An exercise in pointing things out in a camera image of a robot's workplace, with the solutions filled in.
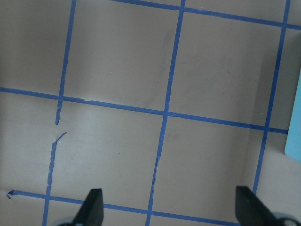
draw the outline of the beige floor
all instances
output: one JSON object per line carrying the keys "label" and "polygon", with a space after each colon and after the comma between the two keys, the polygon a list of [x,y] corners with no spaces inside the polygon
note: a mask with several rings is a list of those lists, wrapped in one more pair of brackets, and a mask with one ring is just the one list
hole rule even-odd
{"label": "beige floor", "polygon": [[237,185],[301,221],[301,2],[124,1],[0,0],[0,225],[70,221],[101,187],[104,226],[238,226]]}

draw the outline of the blue tape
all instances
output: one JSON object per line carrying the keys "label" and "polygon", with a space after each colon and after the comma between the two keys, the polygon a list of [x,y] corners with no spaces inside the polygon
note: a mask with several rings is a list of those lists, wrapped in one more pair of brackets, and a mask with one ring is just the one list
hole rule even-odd
{"label": "blue tape", "polygon": [[159,216],[159,217],[166,217],[166,218],[175,218],[175,219],[181,219],[181,220],[203,222],[203,223],[209,223],[209,224],[215,224],[215,225],[240,226],[239,223],[234,223],[234,222],[213,220],[213,219],[207,219],[207,218],[190,217],[190,216],[178,215],[178,214],[173,214],[173,213],[163,213],[163,212],[154,211],[153,215]]}
{"label": "blue tape", "polygon": [[[112,0],[112,1],[140,5],[140,6],[148,6],[148,7],[154,7],[154,8],[169,9],[169,10],[183,10],[186,13],[195,13],[195,14],[201,14],[201,15],[206,15],[206,16],[216,16],[216,17],[221,17],[221,18],[225,18],[225,19],[245,21],[245,22],[257,23],[257,24],[265,24],[265,25],[276,26],[276,27],[282,27],[282,25],[283,25],[281,22],[256,19],[256,18],[247,17],[247,16],[237,16],[237,15],[232,15],[232,14],[227,14],[227,13],[219,13],[219,12],[214,12],[214,11],[209,11],[209,10],[188,8],[188,7],[184,7],[182,9],[180,6],[160,4],[160,3],[141,1],[141,0]],[[292,25],[292,29],[300,30],[301,26]]]}
{"label": "blue tape", "polygon": [[44,194],[37,194],[37,193],[31,193],[31,192],[23,192],[23,191],[18,191],[18,190],[11,190],[10,192],[7,193],[7,196],[11,196],[11,195],[22,195],[22,196],[28,196],[28,197],[32,197],[32,198],[38,198],[38,199],[45,199],[45,195]]}
{"label": "blue tape", "polygon": [[180,113],[170,112],[169,116],[171,116],[171,117],[180,117],[180,118],[183,118],[183,119],[196,120],[196,121],[205,121],[205,122],[228,125],[228,126],[243,127],[243,128],[248,128],[248,129],[265,130],[264,126],[253,125],[253,124],[242,123],[242,122],[236,122],[236,121],[228,121],[228,120],[222,120],[222,119],[213,119],[213,118],[207,118],[207,117],[196,116],[196,115],[180,114]]}
{"label": "blue tape", "polygon": [[41,98],[47,98],[47,99],[52,99],[52,100],[58,100],[58,96],[56,96],[56,95],[26,91],[26,90],[21,90],[21,89],[11,89],[11,88],[0,87],[0,92],[14,93],[14,94],[21,94],[21,95],[32,96],[32,97],[41,97]]}
{"label": "blue tape", "polygon": [[127,212],[132,212],[132,213],[140,213],[140,214],[147,214],[148,213],[147,210],[141,210],[141,209],[125,207],[125,206],[104,204],[103,207],[106,208],[106,209],[121,210],[121,211],[127,211]]}
{"label": "blue tape", "polygon": [[[20,89],[10,89],[10,88],[0,87],[0,92],[15,93],[15,94],[22,94],[22,95],[27,95],[27,96],[42,97],[42,98],[47,98],[47,99],[58,100],[58,96],[55,96],[55,95],[25,91],[25,90],[20,90]],[[63,97],[63,101],[69,101],[69,102],[86,104],[86,105],[95,105],[95,106],[101,106],[101,107],[109,107],[109,108],[115,108],[115,109],[121,109],[121,110],[133,111],[133,112],[164,115],[164,111],[153,110],[153,109],[148,109],[148,108],[141,108],[141,107],[133,107],[133,106],[128,106],[128,105],[118,105],[118,104],[112,104],[112,103],[95,101],[95,100],[86,101],[84,99],[75,98],[75,97]],[[241,122],[235,122],[235,121],[228,121],[228,120],[221,120],[221,119],[214,119],[214,118],[207,118],[207,117],[202,117],[202,116],[197,116],[197,115],[169,112],[168,116],[179,117],[179,118],[189,119],[189,120],[196,120],[196,121],[205,121],[205,122],[209,122],[209,123],[216,123],[216,124],[222,124],[222,125],[237,126],[237,127],[243,127],[243,128],[249,128],[249,129],[265,130],[265,126],[241,123]],[[269,130],[270,130],[270,132],[274,132],[274,133],[282,133],[282,134],[288,133],[288,130],[286,130],[286,129],[270,128]]]}
{"label": "blue tape", "polygon": [[180,40],[180,34],[181,34],[181,28],[182,28],[182,22],[183,22],[183,14],[184,14],[183,9],[185,6],[185,1],[186,0],[181,0],[181,11],[179,12],[178,23],[177,23],[177,28],[176,28],[176,32],[175,32],[174,48],[173,48],[173,54],[172,54],[172,59],[171,59],[171,63],[170,63],[169,77],[168,77],[168,84],[167,84],[167,91],[166,91],[166,98],[165,98],[164,115],[163,115],[161,132],[160,132],[160,137],[159,137],[159,142],[158,142],[158,150],[157,150],[155,168],[154,168],[152,182],[151,182],[148,213],[147,213],[145,226],[150,226],[150,222],[151,222],[152,206],[154,203],[154,186],[156,183],[157,169],[158,169],[158,164],[159,164],[160,157],[162,154],[165,130],[167,127],[169,102],[170,102],[170,97],[171,97],[171,88],[172,88],[173,79],[174,79],[174,68],[175,68],[175,63],[176,63],[176,58],[177,58],[178,47],[179,47],[179,40]]}
{"label": "blue tape", "polygon": [[202,10],[202,9],[196,9],[196,8],[185,8],[184,11],[187,13],[196,13],[196,14],[202,14],[202,15],[206,15],[206,16],[216,16],[216,17],[221,17],[221,18],[225,18],[225,19],[245,21],[245,22],[256,23],[256,24],[265,24],[265,25],[276,26],[276,27],[282,26],[282,23],[280,23],[280,22],[256,19],[256,18],[251,18],[251,17],[247,17],[247,16],[237,16],[237,15],[232,15],[232,14],[227,14],[227,13],[219,13],[219,12],[213,12],[213,11],[209,11],[209,10]]}
{"label": "blue tape", "polygon": [[286,0],[285,11],[284,11],[284,15],[283,15],[283,26],[282,26],[281,34],[280,34],[280,40],[279,40],[279,46],[278,46],[277,58],[276,58],[276,64],[275,64],[275,70],[274,70],[274,77],[273,77],[272,88],[271,88],[271,93],[270,93],[270,97],[269,97],[269,106],[268,106],[267,118],[266,118],[266,122],[265,122],[265,131],[264,131],[262,142],[261,142],[261,149],[260,149],[260,153],[259,153],[257,169],[256,169],[255,179],[254,179],[254,184],[253,184],[253,193],[254,194],[256,194],[256,192],[257,192],[259,178],[260,178],[260,172],[261,172],[261,166],[262,166],[264,152],[265,152],[265,146],[267,143],[268,132],[270,130],[269,124],[270,124],[272,111],[273,111],[273,104],[274,104],[274,100],[275,100],[277,80],[278,80],[282,50],[283,50],[283,45],[284,45],[284,40],[285,40],[286,24],[287,24],[287,19],[288,19],[290,3],[291,3],[290,0]]}
{"label": "blue tape", "polygon": [[272,133],[282,133],[282,134],[288,134],[287,129],[277,129],[277,128],[269,128],[269,131]]}
{"label": "blue tape", "polygon": [[299,31],[301,30],[301,26],[294,25],[294,24],[287,24],[286,28],[293,29],[293,30],[299,30]]}
{"label": "blue tape", "polygon": [[53,174],[53,168],[55,166],[55,152],[56,152],[56,146],[57,142],[66,134],[67,132],[64,132],[53,144],[51,149],[51,156],[50,156],[50,165],[49,165],[49,173],[48,173],[48,186],[46,188],[46,197],[45,197],[45,204],[44,204],[44,212],[43,212],[43,221],[42,225],[47,225],[47,217],[48,217],[48,209],[49,209],[49,200],[50,200],[50,193],[51,193],[51,185],[52,185],[52,174]]}
{"label": "blue tape", "polygon": [[95,100],[84,100],[84,99],[74,98],[74,97],[63,97],[63,100],[69,101],[69,102],[87,104],[87,105],[96,105],[96,106],[101,106],[101,107],[110,107],[110,108],[116,108],[116,109],[121,109],[121,110],[128,110],[128,111],[133,111],[133,112],[163,115],[163,111],[152,110],[152,109],[141,108],[141,107],[133,107],[133,106],[127,106],[127,105],[111,104],[111,103],[95,101]]}
{"label": "blue tape", "polygon": [[167,4],[161,4],[161,3],[155,3],[155,2],[149,2],[149,1],[141,1],[141,0],[111,0],[116,2],[122,2],[122,3],[129,3],[133,5],[138,6],[148,6],[153,8],[162,8],[162,9],[169,9],[169,10],[180,10],[180,6],[173,6],[173,5],[167,5]]}
{"label": "blue tape", "polygon": [[68,57],[69,57],[69,50],[70,50],[72,30],[73,30],[75,7],[76,7],[76,0],[72,0],[70,16],[69,16],[68,32],[67,32],[67,38],[66,38],[66,45],[65,45],[64,60],[63,60],[63,69],[62,69],[62,76],[61,76],[59,99],[57,102],[57,111],[56,111],[56,119],[55,119],[56,125],[58,125],[58,123],[60,121],[61,110],[62,110],[62,105],[63,105],[65,77],[66,77],[67,66],[68,66]]}
{"label": "blue tape", "polygon": [[84,201],[82,201],[82,200],[69,199],[69,198],[56,197],[56,196],[50,196],[49,199],[53,200],[53,201],[68,202],[68,203],[74,203],[74,204],[79,204],[79,205],[82,205],[84,203]]}
{"label": "blue tape", "polygon": [[[43,195],[43,194],[23,192],[23,191],[18,191],[18,190],[12,190],[8,194],[10,194],[10,195],[17,194],[17,195],[23,195],[23,196],[29,196],[29,197],[41,198],[41,199],[46,198],[46,195]],[[74,203],[74,204],[78,204],[78,205],[82,205],[84,203],[83,200],[69,199],[69,198],[63,198],[63,197],[57,197],[57,196],[50,196],[49,199],[53,200],[53,201]],[[140,214],[145,214],[145,215],[148,214],[148,210],[142,210],[142,209],[137,209],[137,208],[125,207],[125,206],[104,204],[103,207],[105,209],[140,213]],[[220,221],[220,220],[207,219],[207,218],[198,218],[198,217],[191,217],[191,216],[172,214],[172,213],[152,211],[152,215],[159,216],[159,217],[166,217],[166,218],[175,218],[175,219],[182,219],[182,220],[189,220],[189,221],[196,221],[196,222],[204,222],[204,223],[216,224],[216,225],[239,226],[238,223],[233,223],[233,222],[228,222],[228,221]]]}

